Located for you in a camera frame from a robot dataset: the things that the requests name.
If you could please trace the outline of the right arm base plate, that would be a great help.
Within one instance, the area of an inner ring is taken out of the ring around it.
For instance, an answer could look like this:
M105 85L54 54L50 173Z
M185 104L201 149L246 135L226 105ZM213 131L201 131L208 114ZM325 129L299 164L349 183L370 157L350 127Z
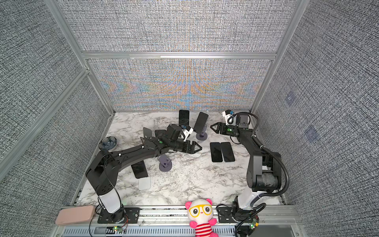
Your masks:
M239 208L233 208L226 205L216 206L218 221L219 223L240 223L247 217L250 217L246 222L259 222L259 217L257 215L253 216L251 210L242 210Z

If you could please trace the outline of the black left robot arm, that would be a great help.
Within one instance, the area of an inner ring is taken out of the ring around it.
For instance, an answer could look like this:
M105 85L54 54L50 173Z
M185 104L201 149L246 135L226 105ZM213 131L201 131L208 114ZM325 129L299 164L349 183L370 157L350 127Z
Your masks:
M126 221L125 208L115 188L119 171L169 151L196 154L202 150L195 141L180 138L181 134L183 134L182 128L171 124L166 130L158 132L155 137L142 137L141 145L121 151L109 152L106 149L99 151L85 176L98 196L102 217L112 223Z

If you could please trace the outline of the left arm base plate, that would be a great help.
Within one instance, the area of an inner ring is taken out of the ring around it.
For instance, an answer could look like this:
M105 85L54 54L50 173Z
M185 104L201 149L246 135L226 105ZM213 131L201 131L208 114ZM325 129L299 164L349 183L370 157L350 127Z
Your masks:
M100 216L97 220L98 224L137 224L140 208L123 207L116 213L108 213L105 209L101 209Z

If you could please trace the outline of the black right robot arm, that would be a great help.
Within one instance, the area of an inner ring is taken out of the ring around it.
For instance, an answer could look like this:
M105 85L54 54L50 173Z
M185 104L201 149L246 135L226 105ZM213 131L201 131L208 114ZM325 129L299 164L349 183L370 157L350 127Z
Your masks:
M253 208L274 198L274 192L279 191L282 185L281 166L274 155L265 151L257 137L259 119L256 115L231 110L223 111L222 115L225 121L211 125L211 129L217 134L236 138L250 156L246 171L247 187L232 202L230 214L235 221L241 221Z

